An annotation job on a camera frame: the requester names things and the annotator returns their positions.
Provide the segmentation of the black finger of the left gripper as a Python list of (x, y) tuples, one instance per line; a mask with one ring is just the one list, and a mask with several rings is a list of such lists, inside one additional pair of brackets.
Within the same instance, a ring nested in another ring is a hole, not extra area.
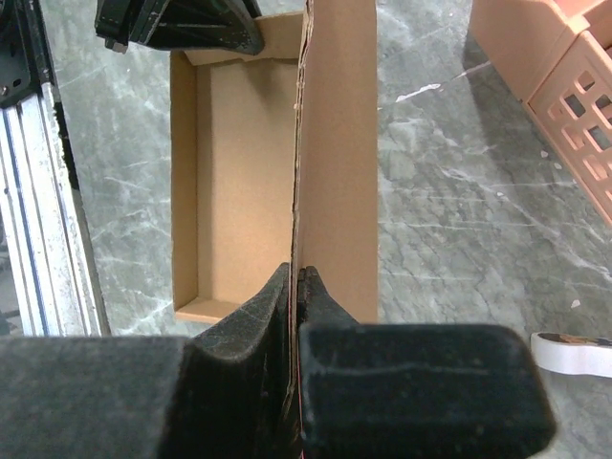
[(264, 38), (255, 1), (105, 0), (98, 2), (95, 31), (105, 47), (123, 53), (133, 42), (160, 50), (222, 50), (258, 55)]

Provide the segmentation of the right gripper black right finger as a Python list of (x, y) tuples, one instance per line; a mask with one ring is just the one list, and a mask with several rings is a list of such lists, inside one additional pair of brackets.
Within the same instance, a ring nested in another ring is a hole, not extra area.
[(360, 324), (297, 281), (307, 458), (528, 458), (556, 420), (530, 350), (487, 324)]

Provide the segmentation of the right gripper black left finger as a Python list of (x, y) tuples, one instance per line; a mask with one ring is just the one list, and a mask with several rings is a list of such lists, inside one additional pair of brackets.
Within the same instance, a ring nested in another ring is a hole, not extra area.
[(288, 270), (193, 338), (2, 339), (2, 456), (290, 457)]

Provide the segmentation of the cardboard box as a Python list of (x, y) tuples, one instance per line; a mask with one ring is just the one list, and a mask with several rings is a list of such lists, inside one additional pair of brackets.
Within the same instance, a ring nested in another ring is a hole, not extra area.
[(256, 26), (257, 55), (170, 56), (173, 307), (208, 328), (164, 458), (300, 457), (298, 327), (378, 316), (375, 4)]

